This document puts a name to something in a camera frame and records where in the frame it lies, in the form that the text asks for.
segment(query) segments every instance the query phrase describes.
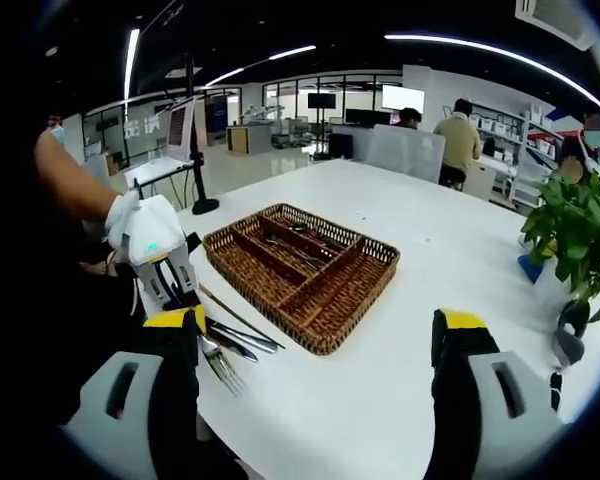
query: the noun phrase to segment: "black stand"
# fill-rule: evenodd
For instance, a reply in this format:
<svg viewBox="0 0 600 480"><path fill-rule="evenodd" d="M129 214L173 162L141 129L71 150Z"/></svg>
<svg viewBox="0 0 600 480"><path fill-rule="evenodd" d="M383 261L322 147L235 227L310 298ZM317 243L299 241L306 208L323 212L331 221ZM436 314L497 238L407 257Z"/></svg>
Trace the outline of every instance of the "black stand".
<svg viewBox="0 0 600 480"><path fill-rule="evenodd" d="M191 56L187 54L184 56L184 61L187 76L187 97L193 97L193 60L191 59ZM189 159L193 161L193 180L195 181L196 189L198 190L198 200L193 203L191 213L194 215L203 215L218 208L220 202L213 198L207 198L207 193L204 190L202 170L200 168L204 165L204 157L202 156L202 153L198 151L195 116L191 119L191 138L189 140L189 146Z"/></svg>
<svg viewBox="0 0 600 480"><path fill-rule="evenodd" d="M324 133L324 108L319 108L317 109L318 111L316 112L318 115L318 122L320 123L320 138L318 143L320 143L320 145L322 146L321 148L321 152L316 152L313 154L313 159L314 160L330 160L331 157L329 156L328 153L325 153L324 151L324 143L325 143L325 133ZM322 121L320 121L320 110L322 110Z"/></svg>

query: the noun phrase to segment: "face mask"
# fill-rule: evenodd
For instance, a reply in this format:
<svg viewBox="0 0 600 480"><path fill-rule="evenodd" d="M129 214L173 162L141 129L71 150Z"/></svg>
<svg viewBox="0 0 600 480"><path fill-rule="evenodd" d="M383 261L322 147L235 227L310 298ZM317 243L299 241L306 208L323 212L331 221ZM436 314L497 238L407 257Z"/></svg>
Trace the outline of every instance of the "face mask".
<svg viewBox="0 0 600 480"><path fill-rule="evenodd" d="M600 130L585 130L584 143L591 148L600 148Z"/></svg>
<svg viewBox="0 0 600 480"><path fill-rule="evenodd" d="M60 145L64 146L64 128L62 128L60 125L58 125L55 128L53 128L53 130L51 130L51 134L54 137L56 137L56 140L58 140L58 142L60 142Z"/></svg>

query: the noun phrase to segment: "cutlery tray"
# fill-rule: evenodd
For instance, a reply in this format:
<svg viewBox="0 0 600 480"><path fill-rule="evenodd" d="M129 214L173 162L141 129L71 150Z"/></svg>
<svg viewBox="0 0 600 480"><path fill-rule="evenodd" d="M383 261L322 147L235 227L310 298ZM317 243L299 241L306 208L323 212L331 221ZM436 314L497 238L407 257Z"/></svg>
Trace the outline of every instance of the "cutlery tray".
<svg viewBox="0 0 600 480"><path fill-rule="evenodd" d="M249 303L316 355L342 344L400 258L390 245L287 204L206 235L202 243L214 268Z"/></svg>

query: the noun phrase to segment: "metal utensil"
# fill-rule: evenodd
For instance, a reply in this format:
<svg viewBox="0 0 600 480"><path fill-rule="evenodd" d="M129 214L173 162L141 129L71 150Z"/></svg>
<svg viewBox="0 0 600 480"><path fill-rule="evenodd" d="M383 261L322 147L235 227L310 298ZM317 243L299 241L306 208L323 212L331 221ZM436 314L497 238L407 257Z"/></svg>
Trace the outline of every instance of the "metal utensil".
<svg viewBox="0 0 600 480"><path fill-rule="evenodd" d="M200 348L211 370L236 397L242 393L245 385L240 376L220 350L220 346L206 335L199 335Z"/></svg>
<svg viewBox="0 0 600 480"><path fill-rule="evenodd" d="M229 307L226 303L224 303L222 300L220 300L218 297L216 297L207 287L205 287L202 283L198 283L198 287L200 288L200 291L202 293L204 293L207 297L209 297L211 300L213 300L214 302L216 302L219 306L221 306L225 311L227 311L228 313L230 313L236 320L238 320L240 323L242 323L243 325L249 327L251 330L253 330L254 332L256 332L258 335L263 336L264 338L266 338L267 340L269 340L272 343L275 343L276 345L278 345L280 348L286 348L284 345L282 345L280 342L276 342L273 338L271 338L269 335L267 335L266 333L261 332L257 327L255 327L254 325L252 325L250 322L248 322L247 320L245 320L244 318L242 318L240 315L238 315L231 307Z"/></svg>
<svg viewBox="0 0 600 480"><path fill-rule="evenodd" d="M247 345L252 346L253 348L257 348L258 350L262 350L263 352L276 353L278 351L278 345L265 338L254 337L253 335L241 332L240 330L236 330L235 328L227 327L226 325L218 323L210 318L207 318L207 324L209 325L209 328L212 328L235 340L240 340L241 342L244 342Z"/></svg>
<svg viewBox="0 0 600 480"><path fill-rule="evenodd" d="M253 363L258 363L258 357L256 357L255 353L249 350L244 345L239 344L235 340L232 340L229 337L226 337L222 333L217 330L210 328L207 332L207 335L211 337L216 343L218 343L221 347L226 348L230 352L235 353L236 355L241 356Z"/></svg>
<svg viewBox="0 0 600 480"><path fill-rule="evenodd" d="M304 223L294 223L291 227L289 227L289 229L296 233L307 233L309 231ZM330 238L320 235L318 232L314 231L314 235L320 239L323 247L331 248L336 251L344 250L346 248L346 246L336 242L335 240L331 240Z"/></svg>
<svg viewBox="0 0 600 480"><path fill-rule="evenodd" d="M268 243L270 245L277 245L278 247L286 250L287 252L291 253L295 257L302 260L304 263L306 263L308 266L310 266L314 270L320 270L322 268L322 266L324 265L324 263L321 260L319 260L315 257L310 257L306 253L300 252L296 248L293 248L293 247L290 247L288 245L278 242L278 239L275 235L265 235L262 239L265 243Z"/></svg>

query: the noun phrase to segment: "green leaves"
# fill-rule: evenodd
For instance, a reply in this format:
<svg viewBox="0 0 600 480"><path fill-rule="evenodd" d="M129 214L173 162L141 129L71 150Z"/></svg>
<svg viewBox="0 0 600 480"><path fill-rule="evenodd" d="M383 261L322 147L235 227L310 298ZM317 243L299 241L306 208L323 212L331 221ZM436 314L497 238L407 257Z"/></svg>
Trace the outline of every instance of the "green leaves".
<svg viewBox="0 0 600 480"><path fill-rule="evenodd" d="M541 198L547 202L551 207L556 207L562 203L562 188L560 182L552 182L551 180L547 183L539 186Z"/></svg>
<svg viewBox="0 0 600 480"><path fill-rule="evenodd" d="M530 259L541 264L556 256L556 277L571 279L580 301L600 293L600 178L572 184L550 178L537 185L544 204L531 212L522 232L533 241ZM600 320L600 309L591 321Z"/></svg>

